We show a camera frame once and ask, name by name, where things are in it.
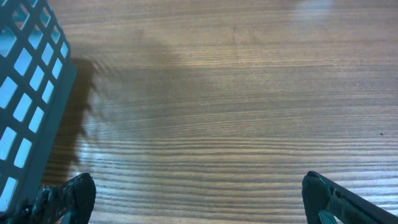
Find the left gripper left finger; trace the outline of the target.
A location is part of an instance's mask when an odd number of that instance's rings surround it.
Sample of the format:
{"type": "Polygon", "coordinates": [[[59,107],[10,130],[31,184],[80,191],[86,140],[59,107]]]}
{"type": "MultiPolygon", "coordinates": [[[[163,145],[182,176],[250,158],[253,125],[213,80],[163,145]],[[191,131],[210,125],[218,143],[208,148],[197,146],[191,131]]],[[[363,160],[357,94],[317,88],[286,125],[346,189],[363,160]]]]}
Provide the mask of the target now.
{"type": "Polygon", "coordinates": [[[6,224],[88,224],[94,209],[96,186],[85,172],[63,185],[42,187],[35,200],[25,199],[1,217],[6,224]]]}

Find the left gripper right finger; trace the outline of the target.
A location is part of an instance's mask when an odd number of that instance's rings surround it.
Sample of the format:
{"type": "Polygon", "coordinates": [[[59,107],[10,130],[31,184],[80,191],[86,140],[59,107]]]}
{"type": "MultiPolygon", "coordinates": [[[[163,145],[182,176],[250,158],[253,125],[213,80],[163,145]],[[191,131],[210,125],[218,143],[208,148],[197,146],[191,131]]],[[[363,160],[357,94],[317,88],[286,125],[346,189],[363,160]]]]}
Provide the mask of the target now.
{"type": "Polygon", "coordinates": [[[308,224],[396,224],[397,217],[315,171],[302,181],[308,224]]]}

